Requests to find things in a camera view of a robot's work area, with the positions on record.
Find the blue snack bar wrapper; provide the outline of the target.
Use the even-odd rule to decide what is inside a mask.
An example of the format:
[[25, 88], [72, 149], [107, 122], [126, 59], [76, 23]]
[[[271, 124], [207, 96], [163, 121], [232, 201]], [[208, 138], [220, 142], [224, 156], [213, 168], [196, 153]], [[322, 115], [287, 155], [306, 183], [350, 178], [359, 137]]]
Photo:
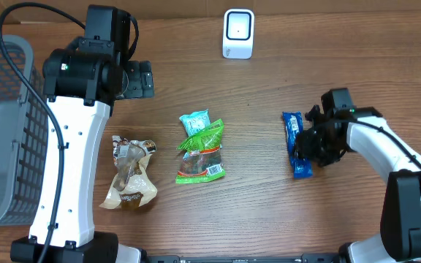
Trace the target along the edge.
[[311, 162], [307, 159], [299, 159], [295, 155], [295, 139], [296, 136], [303, 130], [302, 115], [300, 112], [282, 112], [282, 118], [285, 123], [287, 151], [289, 154], [289, 163], [292, 166], [293, 178], [310, 178], [313, 175]]

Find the teal snack packet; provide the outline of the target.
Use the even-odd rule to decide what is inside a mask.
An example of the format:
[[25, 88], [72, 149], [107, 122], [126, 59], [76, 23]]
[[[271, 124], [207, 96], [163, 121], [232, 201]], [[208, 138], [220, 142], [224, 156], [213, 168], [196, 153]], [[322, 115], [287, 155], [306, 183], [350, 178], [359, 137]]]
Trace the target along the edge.
[[200, 132], [211, 124], [208, 110], [196, 111], [188, 115], [182, 115], [179, 119], [189, 137]]

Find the green packet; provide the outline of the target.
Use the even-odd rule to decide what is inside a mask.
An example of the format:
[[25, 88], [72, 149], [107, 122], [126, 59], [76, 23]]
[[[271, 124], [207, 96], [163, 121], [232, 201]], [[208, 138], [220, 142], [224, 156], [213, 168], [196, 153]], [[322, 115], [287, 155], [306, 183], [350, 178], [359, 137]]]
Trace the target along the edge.
[[177, 184], [208, 183], [226, 175], [221, 157], [222, 119], [185, 139], [177, 149], [185, 151], [178, 169]]

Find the beige snack bag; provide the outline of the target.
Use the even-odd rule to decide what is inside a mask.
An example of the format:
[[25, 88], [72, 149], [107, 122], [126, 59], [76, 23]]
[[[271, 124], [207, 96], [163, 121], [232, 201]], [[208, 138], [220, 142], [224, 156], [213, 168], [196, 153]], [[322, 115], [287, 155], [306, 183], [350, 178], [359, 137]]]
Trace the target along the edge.
[[99, 206], [108, 210], [134, 210], [147, 205], [158, 192], [146, 173], [150, 157], [156, 152], [155, 142], [128, 140], [119, 135], [113, 135], [112, 141], [117, 173]]

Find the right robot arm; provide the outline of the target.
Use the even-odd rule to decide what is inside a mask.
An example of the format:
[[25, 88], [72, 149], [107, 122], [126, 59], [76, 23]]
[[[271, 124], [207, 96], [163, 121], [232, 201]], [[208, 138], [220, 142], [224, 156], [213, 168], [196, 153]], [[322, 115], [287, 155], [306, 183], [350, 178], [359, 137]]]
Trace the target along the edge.
[[374, 107], [356, 107], [347, 88], [331, 89], [305, 114], [294, 157], [326, 167], [347, 152], [359, 153], [387, 187], [380, 232], [346, 243], [334, 262], [421, 262], [421, 155], [409, 147]]

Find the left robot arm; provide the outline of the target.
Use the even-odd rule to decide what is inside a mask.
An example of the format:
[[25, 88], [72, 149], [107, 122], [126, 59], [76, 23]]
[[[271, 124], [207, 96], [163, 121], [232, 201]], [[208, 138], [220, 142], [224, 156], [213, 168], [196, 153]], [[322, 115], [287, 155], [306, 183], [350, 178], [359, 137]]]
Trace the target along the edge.
[[29, 235], [15, 240], [14, 262], [146, 262], [147, 253], [98, 232], [93, 192], [99, 146], [119, 99], [154, 95], [148, 61], [134, 61], [136, 19], [91, 5], [84, 34], [54, 50], [42, 68], [42, 106], [50, 119], [42, 191]]

